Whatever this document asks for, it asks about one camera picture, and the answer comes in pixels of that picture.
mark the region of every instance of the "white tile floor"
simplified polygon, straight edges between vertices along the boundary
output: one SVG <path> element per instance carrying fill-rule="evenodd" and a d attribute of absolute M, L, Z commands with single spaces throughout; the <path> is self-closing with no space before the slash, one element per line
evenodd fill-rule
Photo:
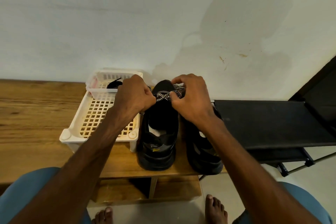
<path fill-rule="evenodd" d="M 336 152 L 334 147 L 314 147 L 306 149 L 314 158 Z M 291 170 L 302 163 L 288 163 Z M 312 167 L 293 173 L 283 178 L 277 169 L 263 165 L 278 181 L 285 181 L 298 185 L 310 192 L 321 205 L 336 220 L 336 157 L 320 162 Z M 208 176 L 201 181 L 203 197 L 190 202 L 164 202 L 141 205 L 114 206 L 115 224 L 132 223 L 204 223 L 204 207 L 206 194 L 219 198 L 229 213 L 229 223 L 237 218 L 244 210 L 244 206 L 228 174 Z M 93 218 L 96 212 L 105 206 L 94 207 L 90 204 L 88 211 Z"/>

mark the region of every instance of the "black sneaker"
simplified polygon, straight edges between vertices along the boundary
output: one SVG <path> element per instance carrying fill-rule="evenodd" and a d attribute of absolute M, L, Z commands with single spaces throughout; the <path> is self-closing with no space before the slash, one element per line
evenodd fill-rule
<path fill-rule="evenodd" d="M 221 115 L 214 107 L 214 112 L 221 119 Z M 187 144 L 187 158 L 191 167 L 202 175 L 217 175 L 223 169 L 223 163 L 215 149 L 198 130 L 198 128 L 182 117 L 185 125 L 185 141 Z"/>
<path fill-rule="evenodd" d="M 152 90 L 157 102 L 145 111 L 137 149 L 139 164 L 146 170 L 166 170 L 175 160 L 179 117 L 169 96 L 174 90 L 176 88 L 169 80 L 159 82 Z"/>

